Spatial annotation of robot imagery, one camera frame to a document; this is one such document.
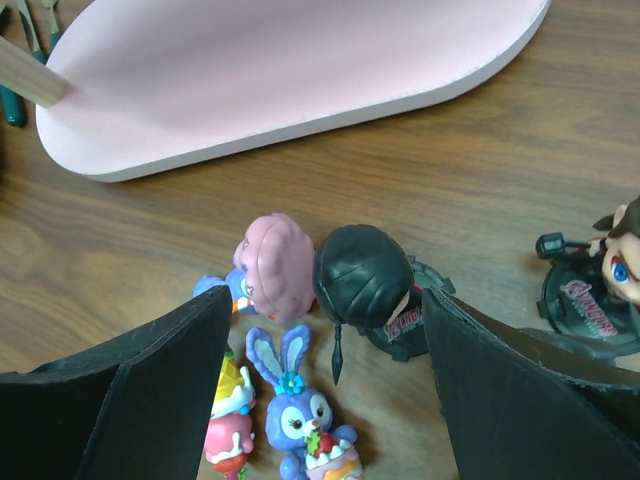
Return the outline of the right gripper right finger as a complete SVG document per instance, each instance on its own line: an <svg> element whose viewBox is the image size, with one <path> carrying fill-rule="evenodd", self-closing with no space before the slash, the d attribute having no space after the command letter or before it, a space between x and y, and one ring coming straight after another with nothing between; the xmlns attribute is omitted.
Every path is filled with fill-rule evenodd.
<svg viewBox="0 0 640 480"><path fill-rule="evenodd" d="M636 479L639 375L515 329L440 288L425 335L463 479Z"/></svg>

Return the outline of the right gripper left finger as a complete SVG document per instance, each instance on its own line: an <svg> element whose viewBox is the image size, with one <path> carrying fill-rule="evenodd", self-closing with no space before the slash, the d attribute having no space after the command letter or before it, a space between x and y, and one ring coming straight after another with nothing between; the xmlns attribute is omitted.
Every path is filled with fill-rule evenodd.
<svg viewBox="0 0 640 480"><path fill-rule="evenodd" d="M27 373L1 376L4 479L194 479L232 300L215 287Z"/></svg>

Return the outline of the brown haired hero figure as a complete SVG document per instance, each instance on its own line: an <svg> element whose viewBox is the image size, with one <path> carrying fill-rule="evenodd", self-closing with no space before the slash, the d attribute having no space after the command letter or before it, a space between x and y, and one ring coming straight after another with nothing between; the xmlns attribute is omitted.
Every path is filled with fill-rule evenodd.
<svg viewBox="0 0 640 480"><path fill-rule="evenodd" d="M562 233L540 236L537 256L548 260L537 302L559 334L581 340L601 357L639 351L639 200L593 224L604 235L586 242Z"/></svg>

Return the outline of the black haired red figure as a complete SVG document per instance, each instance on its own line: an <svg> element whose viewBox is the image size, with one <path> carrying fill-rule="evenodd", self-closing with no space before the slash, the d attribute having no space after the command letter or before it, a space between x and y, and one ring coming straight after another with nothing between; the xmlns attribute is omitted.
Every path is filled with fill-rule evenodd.
<svg viewBox="0 0 640 480"><path fill-rule="evenodd" d="M313 261L316 300L334 324L333 380L343 368L342 329L353 327L394 361L429 352L424 334L422 291L456 292L453 283L408 255L381 229L364 224L333 230Z"/></svg>

